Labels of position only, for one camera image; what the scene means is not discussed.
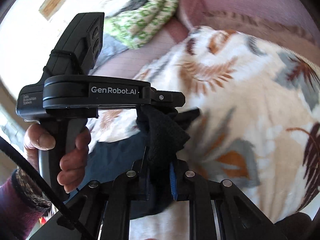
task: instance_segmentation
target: human hand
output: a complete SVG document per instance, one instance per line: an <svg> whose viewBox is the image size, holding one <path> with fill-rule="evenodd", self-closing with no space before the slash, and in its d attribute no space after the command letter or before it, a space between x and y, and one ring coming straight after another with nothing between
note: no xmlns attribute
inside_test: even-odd
<svg viewBox="0 0 320 240"><path fill-rule="evenodd" d="M84 168L87 165L88 144L91 135L87 128L76 137L76 148L64 155L60 160L62 171L58 174L57 180L64 186L67 193L74 190L84 178ZM24 137L24 151L27 160L39 171L38 149L51 150L55 147L55 139L41 125L32 124L26 131Z"/></svg>

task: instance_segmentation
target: screw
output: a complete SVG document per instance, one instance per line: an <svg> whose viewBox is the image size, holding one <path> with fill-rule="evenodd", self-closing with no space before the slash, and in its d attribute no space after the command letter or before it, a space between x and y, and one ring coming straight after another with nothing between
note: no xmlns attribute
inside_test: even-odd
<svg viewBox="0 0 320 240"><path fill-rule="evenodd" d="M97 180L92 180L92 181L89 182L89 187L90 187L90 188L95 188L95 187L97 187L99 184L100 184L99 181L97 181Z"/></svg>
<svg viewBox="0 0 320 240"><path fill-rule="evenodd" d="M186 176L192 178L195 175L193 171L186 171Z"/></svg>
<svg viewBox="0 0 320 240"><path fill-rule="evenodd" d="M232 182L231 180L228 180L228 179L225 179L222 184L225 186L225 187L231 187L232 186Z"/></svg>
<svg viewBox="0 0 320 240"><path fill-rule="evenodd" d="M127 176L128 177L134 177L134 176L136 176L136 172L135 171L127 171Z"/></svg>

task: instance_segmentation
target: floral blanket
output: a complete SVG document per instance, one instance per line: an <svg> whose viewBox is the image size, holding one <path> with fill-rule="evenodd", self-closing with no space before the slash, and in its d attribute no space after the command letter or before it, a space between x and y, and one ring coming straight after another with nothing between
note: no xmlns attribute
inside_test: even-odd
<svg viewBox="0 0 320 240"><path fill-rule="evenodd" d="M178 158L207 179L232 180L277 222L305 207L320 189L319 73L317 65L276 44L201 26L136 79L157 90L181 91L186 104L179 112L200 109ZM88 123L91 147L139 132L135 119L135 110L102 111ZM175 224L179 215L171 212L182 214L187 206L173 206L166 220ZM165 212L156 216L151 224ZM160 237L148 231L147 219L132 222L146 229L130 229L131 239L175 239L178 229Z"/></svg>

